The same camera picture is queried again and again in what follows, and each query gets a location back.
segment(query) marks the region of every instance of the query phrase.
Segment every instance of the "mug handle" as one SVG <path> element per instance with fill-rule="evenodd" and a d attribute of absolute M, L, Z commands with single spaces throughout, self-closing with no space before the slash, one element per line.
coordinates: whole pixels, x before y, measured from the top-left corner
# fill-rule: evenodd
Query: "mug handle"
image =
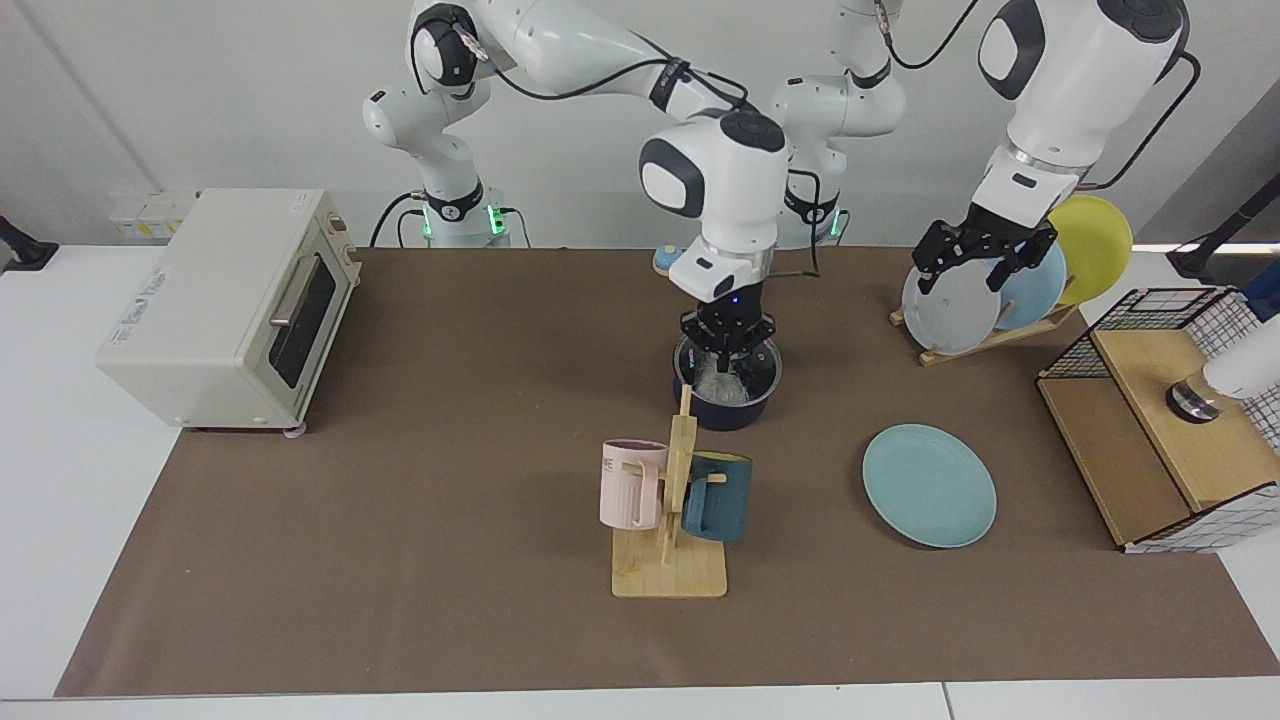
<path fill-rule="evenodd" d="M 689 483 L 689 497 L 685 498 L 685 518 L 696 518 L 698 532 L 707 532 L 707 483 L 709 478 L 694 478 Z"/>
<path fill-rule="evenodd" d="M 635 527 L 646 524 L 645 519 L 652 518 L 658 512 L 658 465 L 648 460 L 641 460 L 637 462 L 640 468 L 644 469 L 644 475 L 640 479 L 640 506 L 639 516 L 632 518 L 631 523 Z"/>

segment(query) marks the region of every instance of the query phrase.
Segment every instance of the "pink mug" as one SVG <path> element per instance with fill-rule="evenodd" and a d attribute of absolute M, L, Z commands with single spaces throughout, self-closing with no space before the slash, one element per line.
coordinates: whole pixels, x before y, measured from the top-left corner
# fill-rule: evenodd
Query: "pink mug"
<path fill-rule="evenodd" d="M 646 439 L 611 439 L 600 465 L 600 521 L 620 530 L 649 530 L 662 519 L 658 473 L 667 446 Z"/>

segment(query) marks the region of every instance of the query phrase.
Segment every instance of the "plate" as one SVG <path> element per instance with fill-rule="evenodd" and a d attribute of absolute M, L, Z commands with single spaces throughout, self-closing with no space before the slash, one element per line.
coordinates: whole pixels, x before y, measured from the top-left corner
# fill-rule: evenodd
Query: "plate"
<path fill-rule="evenodd" d="M 1048 214 L 1066 256 L 1071 287 L 1064 305 L 1093 300 L 1116 284 L 1133 255 L 1133 231 L 1119 208 L 1092 195 L 1073 195 Z"/>
<path fill-rule="evenodd" d="M 988 260 L 988 268 L 995 268 L 998 260 Z M 1000 288 L 1001 318 L 996 329 L 1016 331 L 1033 325 L 1053 311 L 1066 287 L 1066 255 L 1053 243 L 1038 268 L 1019 270 L 1005 281 Z"/>
<path fill-rule="evenodd" d="M 941 275 L 928 295 L 911 268 L 902 286 L 902 319 L 915 342 L 940 355 L 964 355 L 982 345 L 996 327 L 1000 295 L 987 290 L 986 263 L 965 263 Z"/>
<path fill-rule="evenodd" d="M 996 520 L 996 486 L 969 446 L 929 425 L 896 425 L 863 456 L 863 484 L 881 518 L 931 547 L 964 547 Z"/>

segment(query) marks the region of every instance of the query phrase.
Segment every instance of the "oven handle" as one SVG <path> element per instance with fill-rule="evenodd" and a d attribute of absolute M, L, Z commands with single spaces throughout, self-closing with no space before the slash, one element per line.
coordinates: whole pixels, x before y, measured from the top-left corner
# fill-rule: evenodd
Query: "oven handle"
<path fill-rule="evenodd" d="M 271 313 L 273 327 L 288 328 L 298 319 L 298 311 L 302 310 L 302 300 L 307 296 L 307 290 L 311 288 L 311 281 L 315 279 L 319 268 L 319 255 L 298 260 L 293 268 L 293 277 L 289 278 L 289 284 L 284 288 L 284 295 L 280 296 L 280 304 Z"/>

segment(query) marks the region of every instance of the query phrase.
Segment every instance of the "black stand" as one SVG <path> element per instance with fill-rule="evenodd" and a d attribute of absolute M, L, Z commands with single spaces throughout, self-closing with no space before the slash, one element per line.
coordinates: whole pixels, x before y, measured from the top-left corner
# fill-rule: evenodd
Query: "black stand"
<path fill-rule="evenodd" d="M 58 252 L 56 242 L 40 242 L 13 227 L 4 215 L 0 215 L 0 241 L 12 249 L 14 255 L 4 266 L 6 273 L 44 270 L 49 259 L 54 256 L 54 252 Z"/>
<path fill-rule="evenodd" d="M 1190 252 L 1174 250 L 1167 252 L 1165 256 L 1169 258 L 1169 264 L 1178 270 L 1178 274 L 1184 278 L 1190 278 L 1193 281 L 1206 279 L 1204 268 L 1208 265 L 1210 256 L 1217 251 L 1219 247 L 1231 240 L 1235 233 L 1240 232 L 1240 228 L 1249 224 L 1249 220 L 1256 218 L 1258 213 L 1266 209 L 1272 200 L 1280 197 L 1280 173 L 1276 173 L 1262 190 L 1253 193 L 1240 209 L 1235 211 L 1230 218 L 1228 218 L 1221 225 L 1204 234 L 1199 238 L 1199 246 Z"/>

